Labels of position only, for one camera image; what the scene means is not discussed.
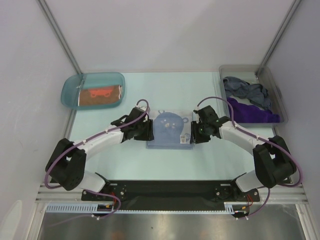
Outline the light blue towel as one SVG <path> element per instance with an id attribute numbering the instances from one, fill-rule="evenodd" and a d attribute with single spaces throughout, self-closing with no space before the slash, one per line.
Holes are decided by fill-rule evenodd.
<path id="1" fill-rule="evenodd" d="M 191 122 L 189 110 L 152 110 L 154 139 L 146 143 L 148 149 L 191 150 Z"/>

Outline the brown orange towel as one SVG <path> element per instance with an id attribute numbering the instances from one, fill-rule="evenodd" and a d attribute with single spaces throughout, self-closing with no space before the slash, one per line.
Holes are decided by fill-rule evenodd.
<path id="1" fill-rule="evenodd" d="M 78 105 L 87 107 L 115 104 L 120 101 L 122 91 L 123 87 L 119 84 L 83 89 L 79 93 Z"/>

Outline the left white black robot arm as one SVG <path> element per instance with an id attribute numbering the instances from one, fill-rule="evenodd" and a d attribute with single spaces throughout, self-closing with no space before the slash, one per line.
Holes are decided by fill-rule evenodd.
<path id="1" fill-rule="evenodd" d="M 103 131 L 84 140 L 61 139 L 45 167 L 44 183 L 48 189 L 62 187 L 66 191 L 75 188 L 90 191 L 99 200 L 110 195 L 105 177 L 86 170 L 87 161 L 105 150 L 128 140 L 152 141 L 153 120 L 148 110 L 134 107 L 128 115 L 114 120 Z"/>

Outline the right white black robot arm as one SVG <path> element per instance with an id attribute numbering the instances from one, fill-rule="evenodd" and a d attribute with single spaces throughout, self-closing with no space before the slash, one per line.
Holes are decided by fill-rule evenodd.
<path id="1" fill-rule="evenodd" d="M 253 156 L 254 170 L 237 177 L 235 185 L 230 188 L 234 200 L 242 201 L 250 190 L 259 187 L 271 189 L 296 173 L 297 165 L 282 137 L 276 135 L 264 139 L 227 116 L 218 117 L 209 105 L 193 112 L 197 116 L 191 122 L 194 144 L 208 143 L 212 137 L 216 137 L 235 144 Z"/>

